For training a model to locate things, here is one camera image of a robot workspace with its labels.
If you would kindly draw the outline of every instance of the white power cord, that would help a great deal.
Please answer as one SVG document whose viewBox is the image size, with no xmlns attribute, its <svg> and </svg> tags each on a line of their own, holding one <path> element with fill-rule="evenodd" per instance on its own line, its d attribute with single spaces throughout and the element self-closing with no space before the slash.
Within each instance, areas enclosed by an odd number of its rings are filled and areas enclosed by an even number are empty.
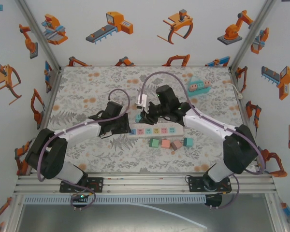
<svg viewBox="0 0 290 232">
<path fill-rule="evenodd" d="M 242 94 L 237 90 L 237 88 L 236 88 L 235 85 L 233 85 L 232 83 L 224 83 L 224 84 L 223 84 L 223 96 L 222 96 L 222 98 L 221 98 L 219 101 L 208 100 L 208 101 L 203 102 L 203 103 L 201 104 L 201 106 L 199 107 L 199 110 L 201 110 L 202 107 L 203 107 L 206 103 L 208 103 L 208 102 L 212 102 L 212 103 L 221 103 L 221 102 L 224 100 L 224 97 L 225 97 L 225 85 L 231 85 L 231 86 L 233 86 L 233 88 L 234 88 L 235 91 L 237 92 L 237 98 L 238 98 L 239 100 L 243 99 L 243 95 L 242 95 Z"/>
<path fill-rule="evenodd" d="M 190 219 L 188 219 L 186 217 L 183 217 L 181 215 L 172 213 L 170 211 L 166 211 L 166 210 L 163 210 L 163 209 L 159 209 L 159 208 L 156 208 L 156 207 L 153 207 L 153 206 L 150 206 L 150 205 L 146 205 L 146 204 L 137 204 L 137 203 L 127 203 L 127 204 L 129 204 L 129 205 L 135 205 L 135 206 L 141 206 L 141 207 L 150 208 L 150 209 L 154 209 L 154 210 L 158 210 L 160 212 L 163 212 L 163 213 L 170 214 L 170 215 L 173 215 L 175 217 L 181 218 L 181 219 L 183 219 L 185 221 L 188 221 L 188 222 L 190 222 L 190 223 L 192 223 L 192 224 L 194 224 L 196 226 L 200 226 L 200 227 L 202 227 L 202 228 L 204 228 L 204 229 L 207 230 L 207 226 L 204 226 L 204 225 L 202 225 L 202 224 L 200 224 L 198 222 L 192 221 L 192 220 L 190 220 Z"/>
</svg>

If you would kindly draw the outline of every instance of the green block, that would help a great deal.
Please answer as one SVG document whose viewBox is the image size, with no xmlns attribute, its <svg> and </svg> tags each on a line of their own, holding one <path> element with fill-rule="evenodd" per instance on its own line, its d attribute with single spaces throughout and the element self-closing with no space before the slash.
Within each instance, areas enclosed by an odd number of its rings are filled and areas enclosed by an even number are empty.
<svg viewBox="0 0 290 232">
<path fill-rule="evenodd" d="M 184 138 L 184 146 L 186 146 L 186 147 L 193 147 L 193 139 L 191 139 L 191 138 Z"/>
<path fill-rule="evenodd" d="M 159 147 L 159 140 L 158 139 L 150 139 L 149 146 L 153 148 Z"/>
</svg>

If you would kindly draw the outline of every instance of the white wall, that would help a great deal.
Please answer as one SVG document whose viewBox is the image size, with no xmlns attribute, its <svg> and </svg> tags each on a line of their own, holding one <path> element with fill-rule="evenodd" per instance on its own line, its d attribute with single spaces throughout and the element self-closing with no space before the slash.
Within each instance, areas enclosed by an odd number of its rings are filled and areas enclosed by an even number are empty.
<svg viewBox="0 0 290 232">
<path fill-rule="evenodd" d="M 258 55 L 248 51 L 240 67 L 248 67 L 247 88 L 243 92 L 244 103 L 251 100 L 261 108 L 260 127 L 257 144 L 262 149 L 276 152 L 282 159 L 287 177 L 275 178 L 279 196 L 290 206 L 290 149 L 288 149 L 288 125 L 290 124 L 290 84 L 289 95 L 279 99 L 279 89 L 264 77 L 261 67 L 280 73 L 285 66 L 290 67 L 290 2 L 277 1 L 261 29 L 269 28 L 269 37 Z M 267 163 L 268 171 L 276 171 L 274 161 Z"/>
<path fill-rule="evenodd" d="M 7 88 L 0 90 L 0 207 L 11 196 L 17 180 L 17 165 L 14 149 L 20 148 L 37 135 L 36 122 L 30 109 L 33 88 L 36 88 L 48 105 L 51 92 L 46 94 L 44 82 L 44 62 L 46 55 L 39 46 L 38 56 L 29 58 L 25 46 L 25 37 L 19 31 L 19 24 L 28 26 L 14 1 L 0 0 L 3 11 L 0 12 L 0 64 L 9 64 L 16 69 L 22 83 L 15 87 L 15 92 L 22 97 L 9 105 L 14 97 Z M 35 36 L 29 32 L 33 42 Z M 36 109 L 42 106 L 36 101 Z"/>
<path fill-rule="evenodd" d="M 235 24 L 237 14 L 247 10 L 253 20 L 262 7 L 263 0 L 27 0 L 37 22 L 45 20 L 45 14 L 55 16 L 66 28 L 68 40 L 50 47 L 60 65 L 67 65 L 71 56 L 92 64 L 115 65 L 127 56 L 135 65 L 162 65 L 175 55 L 190 54 L 188 65 L 205 65 L 216 58 L 236 55 L 244 40 L 224 45 L 217 40 L 230 24 Z M 173 35 L 174 45 L 160 39 L 167 38 L 169 28 L 163 20 L 186 9 L 193 18 L 194 28 L 187 39 Z M 134 33 L 115 33 L 97 44 L 86 41 L 86 37 L 107 24 L 106 12 L 117 11 L 133 24 Z M 243 24 L 239 32 L 243 38 L 248 34 L 248 25 Z"/>
</svg>

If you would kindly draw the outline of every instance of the teal block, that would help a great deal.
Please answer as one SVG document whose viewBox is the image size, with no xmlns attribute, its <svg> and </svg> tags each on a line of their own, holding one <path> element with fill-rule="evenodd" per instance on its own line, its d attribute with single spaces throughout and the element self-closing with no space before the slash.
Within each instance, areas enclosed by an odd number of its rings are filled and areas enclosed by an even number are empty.
<svg viewBox="0 0 290 232">
<path fill-rule="evenodd" d="M 142 119 L 142 118 L 141 118 L 141 115 L 138 114 L 138 115 L 136 116 L 136 118 L 135 118 L 135 122 L 140 122 L 141 119 Z"/>
<path fill-rule="evenodd" d="M 193 84 L 197 84 L 199 88 L 201 89 L 197 89 L 196 91 L 190 92 L 189 91 L 189 86 L 193 85 Z M 192 76 L 192 78 L 190 79 L 190 82 L 188 84 L 188 88 L 187 88 L 187 92 L 188 92 L 188 96 L 192 97 L 201 93 L 208 93 L 208 91 L 211 89 L 211 87 L 206 87 L 204 88 L 204 82 L 201 80 L 198 80 L 198 78 L 196 76 Z"/>
<path fill-rule="evenodd" d="M 186 147 L 193 147 L 193 139 L 191 139 L 191 138 L 184 138 L 184 146 L 186 146 Z"/>
<path fill-rule="evenodd" d="M 159 147 L 159 140 L 158 139 L 150 139 L 149 146 L 153 148 Z"/>
</svg>

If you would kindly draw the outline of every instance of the gray leaf pattern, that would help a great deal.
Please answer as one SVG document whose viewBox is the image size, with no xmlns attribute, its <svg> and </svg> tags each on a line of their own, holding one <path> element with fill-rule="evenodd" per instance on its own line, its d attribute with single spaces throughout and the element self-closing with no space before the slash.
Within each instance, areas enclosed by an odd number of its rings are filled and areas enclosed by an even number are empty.
<svg viewBox="0 0 290 232">
<path fill-rule="evenodd" d="M 191 97 L 193 104 L 202 111 L 222 122 L 239 126 L 242 124 L 234 91 L 226 85 L 222 102 L 223 83 L 230 81 L 227 68 L 210 67 L 65 67 L 59 90 L 54 102 L 48 128 L 59 130 L 71 127 L 89 116 L 104 110 L 108 93 L 114 88 L 125 89 L 133 104 L 147 76 L 158 71 L 167 71 L 178 76 L 187 87 L 192 75 L 209 80 L 212 88 L 207 94 Z M 180 101 L 185 101 L 181 86 L 166 74 L 153 76 L 146 83 L 144 93 L 150 101 L 158 103 L 156 89 L 170 85 Z M 126 96 L 114 92 L 112 101 L 126 107 Z M 133 123 L 140 111 L 133 105 L 128 110 L 129 121 Z M 194 146 L 172 149 L 151 148 L 149 139 L 129 139 L 125 134 L 110 138 L 88 139 L 67 151 L 65 160 L 87 172 L 204 172 L 222 159 L 222 146 L 207 135 L 195 129 L 184 129 L 185 136 L 193 138 Z M 169 138 L 171 141 L 183 138 Z M 255 171 L 255 163 L 249 170 Z"/>
</svg>

